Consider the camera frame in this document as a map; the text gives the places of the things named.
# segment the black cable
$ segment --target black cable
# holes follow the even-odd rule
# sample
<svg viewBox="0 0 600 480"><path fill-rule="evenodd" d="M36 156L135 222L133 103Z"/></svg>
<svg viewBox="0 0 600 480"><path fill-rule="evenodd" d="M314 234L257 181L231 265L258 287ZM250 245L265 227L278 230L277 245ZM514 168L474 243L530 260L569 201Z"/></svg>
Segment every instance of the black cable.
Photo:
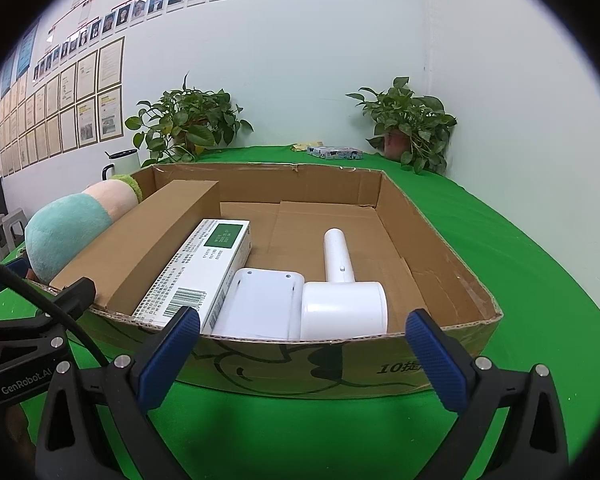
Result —
<svg viewBox="0 0 600 480"><path fill-rule="evenodd" d="M98 348L93 339L78 325L77 321L69 316L64 310L46 298L41 292L29 285L20 276L0 264L0 283L9 287L13 292L21 295L25 300L38 307L42 312L46 312L56 322L63 325L67 330L73 332L84 347L91 352L100 366L109 365L108 359Z"/></svg>

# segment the green label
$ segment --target green label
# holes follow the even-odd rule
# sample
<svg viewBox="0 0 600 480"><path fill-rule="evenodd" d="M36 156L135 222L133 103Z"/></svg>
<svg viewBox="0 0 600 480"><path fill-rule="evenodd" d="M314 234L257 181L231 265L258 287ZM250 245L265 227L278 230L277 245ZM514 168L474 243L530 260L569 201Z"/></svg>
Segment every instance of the green label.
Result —
<svg viewBox="0 0 600 480"><path fill-rule="evenodd" d="M238 238L242 226L239 224L218 224L205 243L205 247L231 249Z"/></svg>

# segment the white wall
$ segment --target white wall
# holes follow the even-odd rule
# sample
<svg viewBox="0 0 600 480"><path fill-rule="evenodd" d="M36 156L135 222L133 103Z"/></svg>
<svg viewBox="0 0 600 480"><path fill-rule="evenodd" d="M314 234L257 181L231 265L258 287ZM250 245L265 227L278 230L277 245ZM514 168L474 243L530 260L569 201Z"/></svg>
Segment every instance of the white wall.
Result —
<svg viewBox="0 0 600 480"><path fill-rule="evenodd" d="M521 228L600 308L600 81L536 0L431 0L448 176Z"/></svg>
<svg viewBox="0 0 600 480"><path fill-rule="evenodd" d="M94 0L90 18L122 1ZM42 16L33 63L43 55L47 31L71 2L58 0ZM58 26L53 45L75 30L78 14L74 10ZM190 85L224 88L245 108L242 116L254 132L238 134L235 146L321 139L369 149L364 139L372 135L372 123L344 94L360 86L388 88L397 75L422 79L423 30L424 0L224 0L177 10L120 33L125 36L123 113L135 114L137 101L179 88L189 72ZM33 91L29 79L27 94ZM104 150L131 147L131 137L128 132L124 139L7 176L8 207L31 215L51 200L83 190L99 179L107 163Z"/></svg>

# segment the white box with green label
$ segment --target white box with green label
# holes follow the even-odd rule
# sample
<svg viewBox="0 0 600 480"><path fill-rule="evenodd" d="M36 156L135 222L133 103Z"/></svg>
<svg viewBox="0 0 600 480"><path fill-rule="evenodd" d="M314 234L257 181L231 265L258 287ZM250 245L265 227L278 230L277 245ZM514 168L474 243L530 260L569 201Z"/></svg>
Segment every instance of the white box with green label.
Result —
<svg viewBox="0 0 600 480"><path fill-rule="evenodd" d="M247 220L204 219L136 308L134 321L164 327L182 306L195 308L211 333L235 271L251 251Z"/></svg>

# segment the potted plant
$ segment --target potted plant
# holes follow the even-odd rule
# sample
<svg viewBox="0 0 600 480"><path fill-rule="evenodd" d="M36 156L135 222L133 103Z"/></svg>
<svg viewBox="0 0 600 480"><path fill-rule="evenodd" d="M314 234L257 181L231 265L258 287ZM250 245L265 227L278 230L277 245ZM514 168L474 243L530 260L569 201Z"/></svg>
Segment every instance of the potted plant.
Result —
<svg viewBox="0 0 600 480"><path fill-rule="evenodd" d="M143 167L158 162L193 162L205 148L229 145L240 128L253 127L237 115L243 110L232 108L231 96L224 90L203 92L187 88L184 77L182 90L164 92L155 103L139 101L138 115L127 118L130 130L145 131L134 135L134 146L144 142L150 152Z"/></svg>
<svg viewBox="0 0 600 480"><path fill-rule="evenodd" d="M363 115L369 114L376 122L374 136L367 139L374 148L382 150L389 160L400 161L404 168L412 167L443 174L446 170L445 150L456 118L445 113L440 99L432 96L416 97L407 86L408 77L397 77L387 92L370 92L375 101L367 101L362 94L347 94L360 101Z"/></svg>

